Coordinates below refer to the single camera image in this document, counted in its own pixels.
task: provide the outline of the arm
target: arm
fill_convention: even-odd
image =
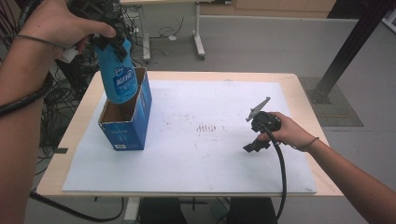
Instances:
[[[73,16],[64,0],[46,0],[20,32],[63,46],[76,44],[92,33],[108,37],[108,25]],[[63,50],[30,39],[15,38],[0,67],[0,105],[38,90],[50,63]],[[23,223],[35,172],[42,101],[0,117],[0,223]]]
[[[285,144],[304,147],[315,137],[292,119],[273,113],[282,128],[273,135]],[[264,133],[259,140],[268,140]],[[301,149],[309,153],[369,223],[396,223],[396,192],[363,172],[320,140]]]

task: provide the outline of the bracelet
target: bracelet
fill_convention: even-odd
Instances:
[[[31,40],[35,40],[35,41],[38,41],[38,42],[41,42],[41,43],[44,43],[44,44],[49,44],[49,45],[52,45],[54,47],[61,48],[61,49],[72,49],[73,48],[73,46],[70,46],[70,47],[62,46],[62,45],[59,45],[59,44],[52,43],[52,42],[50,42],[48,40],[40,39],[40,38],[37,38],[37,37],[34,37],[34,36],[30,36],[30,35],[4,35],[4,41],[6,40],[7,37],[13,37],[13,38],[20,37],[20,38],[31,39]]]
[[[310,143],[308,143],[306,146],[304,146],[304,147],[292,147],[292,148],[294,148],[294,149],[298,149],[298,150],[302,150],[302,149],[304,149],[304,148],[306,148],[306,147],[309,147],[309,146],[311,146],[315,141],[317,141],[319,139],[319,137],[316,137],[316,138],[314,138],[314,140],[312,140]]]
[[[44,81],[44,84],[40,89],[33,92],[32,94],[22,97],[19,100],[8,103],[6,105],[0,105],[0,117],[8,113],[11,113],[13,111],[16,111],[18,109],[22,109],[27,105],[34,103],[38,99],[46,96],[52,90],[52,81],[53,81],[52,75],[48,73],[46,80]]]

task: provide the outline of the hand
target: hand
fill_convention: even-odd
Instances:
[[[276,116],[282,121],[282,127],[280,130],[273,132],[276,140],[296,148],[305,147],[314,140],[315,137],[312,134],[300,127],[300,125],[291,118],[279,112],[270,112],[269,114]],[[266,133],[261,133],[258,136],[258,139],[261,141],[270,140]]]
[[[34,36],[62,46],[73,46],[90,34],[113,37],[116,31],[104,22],[76,17],[68,10],[65,0],[44,0],[20,32],[20,35]]]

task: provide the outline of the bottle label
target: bottle label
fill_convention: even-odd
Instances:
[[[118,96],[125,96],[134,87],[134,71],[130,67],[118,67],[113,77],[114,87]]]

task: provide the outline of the blue cardboard box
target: blue cardboard box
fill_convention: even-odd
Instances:
[[[143,150],[149,125],[151,91],[146,68],[136,68],[136,95],[121,105],[106,101],[99,126],[115,150]]]

